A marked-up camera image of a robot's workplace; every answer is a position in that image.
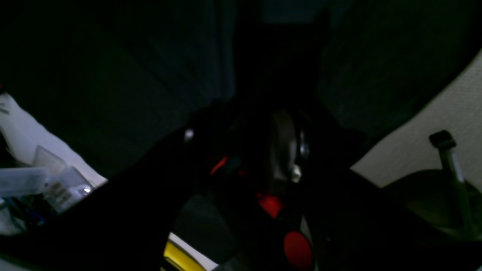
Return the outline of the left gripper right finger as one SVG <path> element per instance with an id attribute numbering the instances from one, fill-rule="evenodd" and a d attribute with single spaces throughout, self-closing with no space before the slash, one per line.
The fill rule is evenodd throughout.
<path id="1" fill-rule="evenodd" d="M 287 189 L 298 184 L 310 155 L 305 131 L 288 111 L 270 115 L 270 188 Z"/>

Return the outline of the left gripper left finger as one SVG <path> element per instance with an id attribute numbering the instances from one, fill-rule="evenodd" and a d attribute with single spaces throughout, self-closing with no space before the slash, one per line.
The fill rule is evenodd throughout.
<path id="1" fill-rule="evenodd" d="M 224 177 L 229 161 L 227 106 L 211 104 L 195 111 L 188 121 L 186 148 L 201 177 Z"/>

